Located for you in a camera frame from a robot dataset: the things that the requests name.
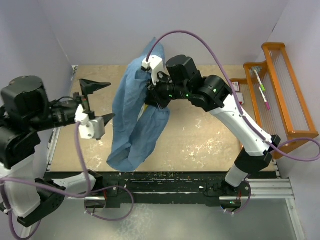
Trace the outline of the blue pillowcase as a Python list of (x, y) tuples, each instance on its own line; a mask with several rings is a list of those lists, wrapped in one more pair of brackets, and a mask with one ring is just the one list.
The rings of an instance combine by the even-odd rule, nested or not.
[(153, 38), (141, 55), (127, 66), (112, 103), (115, 114), (112, 120), (113, 140), (106, 162), (120, 172), (135, 171), (153, 153), (170, 118), (168, 108), (145, 105), (147, 82), (151, 75), (141, 70), (142, 61), (150, 50), (154, 55), (165, 58), (161, 44), (152, 49), (155, 42)]

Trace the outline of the white and yellow pillow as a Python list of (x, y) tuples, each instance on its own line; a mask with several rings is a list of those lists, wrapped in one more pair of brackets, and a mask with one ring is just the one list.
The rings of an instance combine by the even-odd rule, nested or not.
[(139, 115), (138, 115), (138, 117), (137, 117), (137, 120), (139, 120), (139, 119), (142, 117), (142, 115), (144, 114), (144, 112), (146, 111), (147, 108), (148, 108), (148, 105), (147, 105), (147, 104), (144, 104), (144, 105), (141, 107), (140, 112), (139, 112)]

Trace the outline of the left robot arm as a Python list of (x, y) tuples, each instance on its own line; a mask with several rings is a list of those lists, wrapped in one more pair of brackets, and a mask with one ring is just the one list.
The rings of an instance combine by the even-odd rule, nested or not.
[(41, 140), (39, 132), (75, 125), (75, 140), (100, 140), (112, 113), (97, 116), (89, 95), (107, 88), (109, 83), (80, 79), (80, 92), (49, 100), (41, 78), (29, 75), (13, 79), (0, 92), (0, 209), (15, 215), (24, 227), (38, 223), (56, 211), (64, 201), (66, 189), (73, 198), (98, 196), (103, 184), (96, 173), (83, 173), (65, 180), (36, 178), (33, 161)]

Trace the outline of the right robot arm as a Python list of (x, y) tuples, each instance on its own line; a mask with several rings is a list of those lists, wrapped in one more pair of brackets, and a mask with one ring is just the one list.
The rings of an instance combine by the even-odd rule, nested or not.
[(247, 115), (222, 78), (203, 77), (194, 60), (185, 55), (177, 55), (166, 64), (161, 57), (151, 55), (142, 61), (141, 69), (151, 74), (147, 105), (164, 109), (173, 100), (188, 100), (216, 117), (242, 143), (243, 148), (222, 183), (226, 195), (235, 195), (248, 175), (269, 166), (273, 159), (271, 146), (277, 147), (280, 137), (265, 132)]

